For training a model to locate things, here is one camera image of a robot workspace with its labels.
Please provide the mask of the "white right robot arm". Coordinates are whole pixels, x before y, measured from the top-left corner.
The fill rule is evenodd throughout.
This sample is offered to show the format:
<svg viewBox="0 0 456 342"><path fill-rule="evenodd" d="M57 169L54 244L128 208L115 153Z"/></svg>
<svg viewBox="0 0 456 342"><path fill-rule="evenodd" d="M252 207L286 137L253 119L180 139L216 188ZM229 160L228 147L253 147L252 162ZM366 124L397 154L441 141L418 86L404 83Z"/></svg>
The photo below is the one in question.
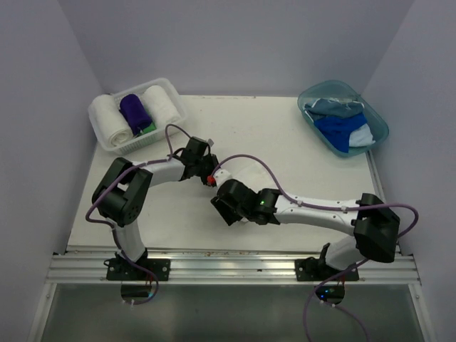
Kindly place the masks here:
<svg viewBox="0 0 456 342"><path fill-rule="evenodd" d="M324 279L335 279L364 259L384 264L395 259L400 219L375 195L324 201L277 189L255 192L236 179L210 177L209 181L217 188L211 203L228 225L245 219L258 225L307 224L343 233L342 240L321 250L316 269Z"/></svg>

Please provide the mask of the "purple towel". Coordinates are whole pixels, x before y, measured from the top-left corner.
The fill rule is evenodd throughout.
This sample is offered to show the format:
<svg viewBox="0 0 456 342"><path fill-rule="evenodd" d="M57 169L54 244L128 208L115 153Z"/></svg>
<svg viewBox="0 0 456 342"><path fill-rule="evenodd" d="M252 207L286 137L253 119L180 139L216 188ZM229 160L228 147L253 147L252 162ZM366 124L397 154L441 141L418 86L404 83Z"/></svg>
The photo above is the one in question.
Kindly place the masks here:
<svg viewBox="0 0 456 342"><path fill-rule="evenodd" d="M135 94L129 94L120 101L120 112L127 121L133 135L139 135L141 130L152 122L147 114L140 98Z"/></svg>

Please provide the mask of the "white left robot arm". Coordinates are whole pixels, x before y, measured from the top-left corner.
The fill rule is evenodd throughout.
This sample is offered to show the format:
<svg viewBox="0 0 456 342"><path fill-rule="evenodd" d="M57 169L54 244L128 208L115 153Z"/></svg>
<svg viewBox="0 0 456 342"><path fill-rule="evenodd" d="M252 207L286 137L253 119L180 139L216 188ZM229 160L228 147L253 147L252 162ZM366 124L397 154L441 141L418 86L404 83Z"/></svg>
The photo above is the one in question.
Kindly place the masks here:
<svg viewBox="0 0 456 342"><path fill-rule="evenodd" d="M203 185L208 185L207 178L218 164L211 146L211 140L191 137L185 147L162 160L131 162L118 157L96 187L85 218L111 228L115 244L125 259L123 271L131 279L141 279L148 271L148 262L143 259L147 249L138 228L138 217L148 190L192 177L198 177Z"/></svg>

